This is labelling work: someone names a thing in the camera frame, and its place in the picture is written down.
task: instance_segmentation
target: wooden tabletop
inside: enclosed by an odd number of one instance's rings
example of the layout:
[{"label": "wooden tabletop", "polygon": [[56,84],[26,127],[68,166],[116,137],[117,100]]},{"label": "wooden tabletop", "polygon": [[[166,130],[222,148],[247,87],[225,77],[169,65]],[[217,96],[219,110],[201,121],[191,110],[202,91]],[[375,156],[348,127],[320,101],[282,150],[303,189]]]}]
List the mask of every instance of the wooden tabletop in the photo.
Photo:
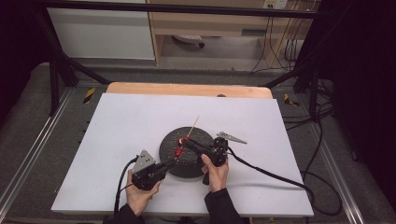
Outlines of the wooden tabletop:
[{"label": "wooden tabletop", "polygon": [[227,96],[240,98],[272,99],[268,88],[220,85],[190,85],[170,83],[137,83],[113,82],[107,93],[158,94],[158,95],[191,95],[191,96]]}]

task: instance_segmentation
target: person's left hand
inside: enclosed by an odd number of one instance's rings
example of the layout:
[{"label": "person's left hand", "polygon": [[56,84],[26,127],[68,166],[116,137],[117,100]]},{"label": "person's left hand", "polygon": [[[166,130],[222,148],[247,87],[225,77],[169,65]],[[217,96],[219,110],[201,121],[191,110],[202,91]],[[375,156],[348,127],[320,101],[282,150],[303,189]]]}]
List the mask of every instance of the person's left hand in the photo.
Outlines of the person's left hand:
[{"label": "person's left hand", "polygon": [[142,214],[143,210],[145,210],[146,206],[149,203],[149,200],[152,199],[152,196],[158,193],[158,191],[160,190],[160,185],[161,181],[158,181],[152,188],[152,190],[138,189],[135,185],[132,185],[132,170],[128,171],[126,186],[129,187],[125,189],[126,200],[137,217],[139,217]]}]

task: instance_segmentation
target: red object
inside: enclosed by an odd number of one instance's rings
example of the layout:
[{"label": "red object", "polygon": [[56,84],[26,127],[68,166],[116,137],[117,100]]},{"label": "red object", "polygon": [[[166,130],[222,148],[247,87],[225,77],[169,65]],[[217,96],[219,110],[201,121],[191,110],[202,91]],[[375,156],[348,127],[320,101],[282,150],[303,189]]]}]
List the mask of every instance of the red object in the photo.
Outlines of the red object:
[{"label": "red object", "polygon": [[188,136],[182,136],[181,138],[178,139],[178,144],[179,144],[180,146],[183,145],[183,140],[184,140],[184,139],[190,140],[190,138],[189,138]]},{"label": "red object", "polygon": [[179,158],[182,153],[183,153],[183,149],[179,147],[178,149],[175,150],[175,157]]}]

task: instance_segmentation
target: black stand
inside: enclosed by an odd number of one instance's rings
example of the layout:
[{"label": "black stand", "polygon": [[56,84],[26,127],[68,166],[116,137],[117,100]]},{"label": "black stand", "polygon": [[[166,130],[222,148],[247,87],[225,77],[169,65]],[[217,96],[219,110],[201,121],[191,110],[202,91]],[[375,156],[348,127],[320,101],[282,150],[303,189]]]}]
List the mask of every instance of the black stand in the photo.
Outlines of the black stand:
[{"label": "black stand", "polygon": [[62,50],[62,46],[56,36],[56,32],[50,22],[50,15],[46,8],[37,5],[34,1],[23,0],[19,7],[25,21],[32,28],[37,40],[40,41],[42,49],[49,55],[49,72],[51,85],[51,110],[49,115],[52,116],[59,106],[59,83],[58,75],[61,76],[64,84],[69,87],[76,87],[78,78],[73,68],[79,70],[85,75],[95,79],[102,84],[110,84],[111,81],[100,77],[93,71],[77,63],[68,57]]}]

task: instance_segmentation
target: person's right hand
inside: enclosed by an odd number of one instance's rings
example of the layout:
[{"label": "person's right hand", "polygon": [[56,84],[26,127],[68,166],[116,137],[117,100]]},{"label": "person's right hand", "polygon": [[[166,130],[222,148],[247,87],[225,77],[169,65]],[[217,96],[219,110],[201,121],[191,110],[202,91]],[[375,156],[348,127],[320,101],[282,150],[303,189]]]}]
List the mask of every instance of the person's right hand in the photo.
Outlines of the person's right hand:
[{"label": "person's right hand", "polygon": [[228,174],[228,159],[220,167],[216,167],[212,161],[205,155],[201,155],[201,159],[204,162],[202,172],[204,174],[209,173],[209,190],[216,192],[226,188],[227,174]]}]

